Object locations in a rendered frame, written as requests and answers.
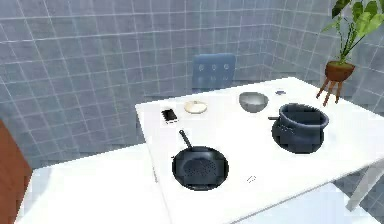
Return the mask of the cream round plate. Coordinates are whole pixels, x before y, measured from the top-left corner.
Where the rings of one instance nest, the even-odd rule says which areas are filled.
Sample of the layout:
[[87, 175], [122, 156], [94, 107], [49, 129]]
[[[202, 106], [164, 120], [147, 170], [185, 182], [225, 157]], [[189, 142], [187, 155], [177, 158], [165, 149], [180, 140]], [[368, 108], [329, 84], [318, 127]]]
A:
[[207, 104], [201, 101], [188, 101], [184, 105], [184, 110], [190, 114], [201, 114], [207, 110]]

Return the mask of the black phone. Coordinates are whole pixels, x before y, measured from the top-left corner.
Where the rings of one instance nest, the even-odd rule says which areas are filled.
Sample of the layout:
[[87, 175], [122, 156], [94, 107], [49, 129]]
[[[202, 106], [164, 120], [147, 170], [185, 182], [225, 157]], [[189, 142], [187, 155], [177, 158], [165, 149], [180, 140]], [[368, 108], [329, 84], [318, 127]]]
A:
[[174, 123], [178, 121], [178, 117], [172, 109], [165, 109], [161, 114], [166, 123]]

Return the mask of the blue chair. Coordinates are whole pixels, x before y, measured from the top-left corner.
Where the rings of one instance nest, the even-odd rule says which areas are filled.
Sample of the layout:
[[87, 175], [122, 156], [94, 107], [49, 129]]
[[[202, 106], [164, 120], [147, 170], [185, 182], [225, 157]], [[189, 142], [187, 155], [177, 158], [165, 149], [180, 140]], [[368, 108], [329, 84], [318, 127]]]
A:
[[236, 56], [232, 53], [200, 54], [193, 58], [193, 93], [229, 88], [233, 82]]

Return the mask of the black frying pan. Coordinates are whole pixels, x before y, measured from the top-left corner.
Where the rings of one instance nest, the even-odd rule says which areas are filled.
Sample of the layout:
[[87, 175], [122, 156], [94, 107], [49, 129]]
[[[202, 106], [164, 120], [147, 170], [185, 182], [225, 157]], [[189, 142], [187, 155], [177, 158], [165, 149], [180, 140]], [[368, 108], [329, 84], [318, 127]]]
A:
[[229, 163], [214, 148], [192, 145], [183, 130], [179, 131], [186, 148], [172, 160], [172, 173], [183, 187], [193, 191], [209, 191], [219, 187], [228, 177]]

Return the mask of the grey bowl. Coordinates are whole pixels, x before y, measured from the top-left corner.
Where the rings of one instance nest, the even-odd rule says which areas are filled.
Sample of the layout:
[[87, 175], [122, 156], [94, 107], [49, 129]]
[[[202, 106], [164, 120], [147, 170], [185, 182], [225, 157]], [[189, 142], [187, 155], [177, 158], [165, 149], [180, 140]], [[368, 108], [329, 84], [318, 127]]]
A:
[[239, 95], [240, 106], [249, 113], [258, 113], [268, 104], [268, 97], [259, 92], [243, 92]]

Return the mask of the white table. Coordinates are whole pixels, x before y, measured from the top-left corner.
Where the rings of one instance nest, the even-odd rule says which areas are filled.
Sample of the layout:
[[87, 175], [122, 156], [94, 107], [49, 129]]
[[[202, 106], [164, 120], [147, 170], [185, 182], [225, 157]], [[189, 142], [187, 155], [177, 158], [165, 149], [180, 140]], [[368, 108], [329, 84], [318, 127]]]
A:
[[[276, 95], [277, 90], [286, 94]], [[235, 224], [384, 159], [384, 117], [346, 100], [323, 106], [317, 91], [289, 77], [137, 105], [171, 223]], [[266, 95], [267, 106], [246, 112], [239, 103], [243, 92]], [[204, 102], [207, 110], [190, 114], [184, 110], [188, 101]], [[274, 141], [269, 117], [287, 103], [310, 105], [329, 117], [317, 152], [289, 153]], [[166, 123], [165, 109], [178, 121]], [[180, 130], [192, 145], [212, 147], [227, 158], [229, 175], [221, 186], [192, 191], [175, 180], [172, 159], [186, 147]]]

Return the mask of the dark blue pot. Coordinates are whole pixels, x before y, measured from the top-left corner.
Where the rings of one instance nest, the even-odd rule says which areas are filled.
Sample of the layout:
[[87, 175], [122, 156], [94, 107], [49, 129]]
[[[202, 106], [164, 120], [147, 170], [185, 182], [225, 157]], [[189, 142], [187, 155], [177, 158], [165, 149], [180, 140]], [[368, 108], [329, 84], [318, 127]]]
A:
[[273, 120], [272, 137], [283, 149], [294, 154], [316, 152], [324, 141], [329, 117], [319, 109], [298, 103], [284, 104]]

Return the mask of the green house plant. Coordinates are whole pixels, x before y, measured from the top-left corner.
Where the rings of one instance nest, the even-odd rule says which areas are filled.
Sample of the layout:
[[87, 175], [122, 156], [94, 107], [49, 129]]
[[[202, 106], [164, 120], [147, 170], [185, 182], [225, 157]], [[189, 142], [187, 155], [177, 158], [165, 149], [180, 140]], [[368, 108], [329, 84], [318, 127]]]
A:
[[337, 0], [331, 11], [332, 23], [322, 29], [335, 29], [340, 37], [339, 53], [336, 60], [325, 65], [325, 81], [316, 97], [327, 91], [323, 106], [328, 104], [330, 95], [336, 90], [335, 103], [339, 102], [343, 82], [355, 70], [348, 56], [363, 38], [376, 31], [384, 23], [384, 0]]

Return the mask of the brown wooden cupboard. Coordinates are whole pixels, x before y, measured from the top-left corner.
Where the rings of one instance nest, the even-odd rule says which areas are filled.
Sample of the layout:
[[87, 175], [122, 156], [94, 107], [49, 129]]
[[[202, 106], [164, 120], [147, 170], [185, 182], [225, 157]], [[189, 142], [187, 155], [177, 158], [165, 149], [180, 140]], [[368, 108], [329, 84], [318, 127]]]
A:
[[0, 120], [0, 224], [14, 224], [32, 169]]

